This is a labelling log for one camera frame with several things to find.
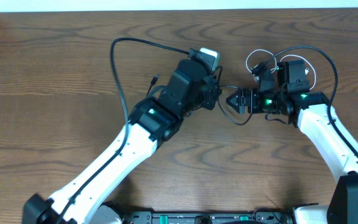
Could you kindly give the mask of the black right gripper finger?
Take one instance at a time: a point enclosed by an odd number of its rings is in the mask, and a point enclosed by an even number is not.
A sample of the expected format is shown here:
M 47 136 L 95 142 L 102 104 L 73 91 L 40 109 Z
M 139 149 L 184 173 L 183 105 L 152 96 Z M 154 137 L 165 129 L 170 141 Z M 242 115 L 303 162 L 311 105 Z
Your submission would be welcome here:
M 246 113 L 246 106 L 241 101 L 237 99 L 227 99 L 226 103 L 238 114 Z
M 229 95 L 227 101 L 242 101 L 244 99 L 244 89 L 237 89 L 234 93 Z

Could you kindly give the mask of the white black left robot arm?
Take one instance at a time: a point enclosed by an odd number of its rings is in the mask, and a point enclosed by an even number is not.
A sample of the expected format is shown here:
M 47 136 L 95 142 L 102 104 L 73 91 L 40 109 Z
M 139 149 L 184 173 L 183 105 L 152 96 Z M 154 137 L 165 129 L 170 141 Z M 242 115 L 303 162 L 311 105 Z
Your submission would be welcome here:
M 156 86 L 126 116 L 116 139 L 80 175 L 48 199 L 34 194 L 24 204 L 23 223 L 90 223 L 112 191 L 140 163 L 173 137 L 191 111 L 214 108 L 216 77 L 171 78 Z

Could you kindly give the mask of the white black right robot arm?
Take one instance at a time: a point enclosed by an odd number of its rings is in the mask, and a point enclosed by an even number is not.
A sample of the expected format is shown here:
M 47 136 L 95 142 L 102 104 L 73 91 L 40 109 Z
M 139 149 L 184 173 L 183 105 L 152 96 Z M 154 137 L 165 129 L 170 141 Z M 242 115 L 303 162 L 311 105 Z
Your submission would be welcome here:
M 257 89 L 240 88 L 227 97 L 239 114 L 282 114 L 315 145 L 336 181 L 328 206 L 300 205 L 282 223 L 358 223 L 358 142 L 344 127 L 327 96 L 312 92 L 304 68 L 279 68 L 256 76 Z

